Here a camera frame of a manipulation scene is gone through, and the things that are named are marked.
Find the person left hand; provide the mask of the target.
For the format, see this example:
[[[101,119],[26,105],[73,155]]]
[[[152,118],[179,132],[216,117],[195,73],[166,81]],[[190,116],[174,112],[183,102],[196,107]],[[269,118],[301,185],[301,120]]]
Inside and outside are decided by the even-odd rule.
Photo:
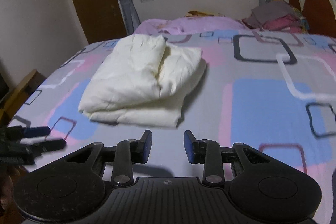
[[[26,173],[23,166],[1,164],[1,217],[13,203],[14,181]]]

